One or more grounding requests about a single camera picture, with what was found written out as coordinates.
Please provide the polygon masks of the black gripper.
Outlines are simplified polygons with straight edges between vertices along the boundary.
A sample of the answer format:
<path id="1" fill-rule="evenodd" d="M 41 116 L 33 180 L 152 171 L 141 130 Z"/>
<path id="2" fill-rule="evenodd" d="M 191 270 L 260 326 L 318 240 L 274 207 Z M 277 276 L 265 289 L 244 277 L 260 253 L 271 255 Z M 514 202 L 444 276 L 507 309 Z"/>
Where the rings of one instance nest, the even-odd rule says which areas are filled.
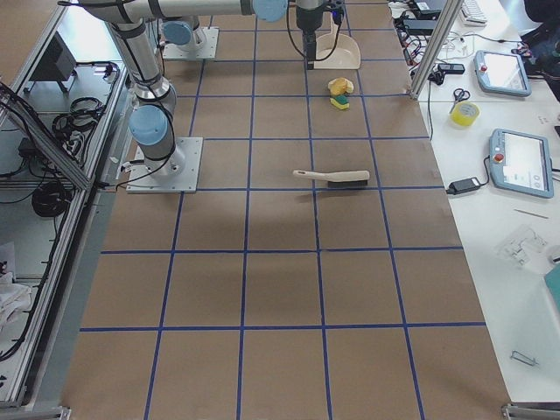
<path id="1" fill-rule="evenodd" d="M 316 60 L 316 30 L 323 24 L 323 8 L 296 8 L 297 27 L 304 35 L 304 55 L 307 69 L 314 68 Z"/>

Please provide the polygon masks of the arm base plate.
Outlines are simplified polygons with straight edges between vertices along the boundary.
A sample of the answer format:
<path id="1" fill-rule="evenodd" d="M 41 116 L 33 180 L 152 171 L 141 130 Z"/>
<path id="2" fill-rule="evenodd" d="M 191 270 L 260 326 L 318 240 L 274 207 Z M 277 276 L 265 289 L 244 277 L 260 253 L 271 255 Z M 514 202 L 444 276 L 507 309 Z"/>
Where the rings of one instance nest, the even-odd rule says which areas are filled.
<path id="1" fill-rule="evenodd" d="M 193 29 L 183 22 L 166 22 L 164 58 L 172 61 L 214 60 L 217 52 L 219 28 L 215 26 Z"/>
<path id="2" fill-rule="evenodd" d="M 202 137 L 176 137 L 175 151 L 162 169 L 154 161 L 145 160 L 138 145 L 135 159 L 143 162 L 130 171 L 132 181 L 126 184 L 128 193 L 195 193 L 197 191 Z"/>

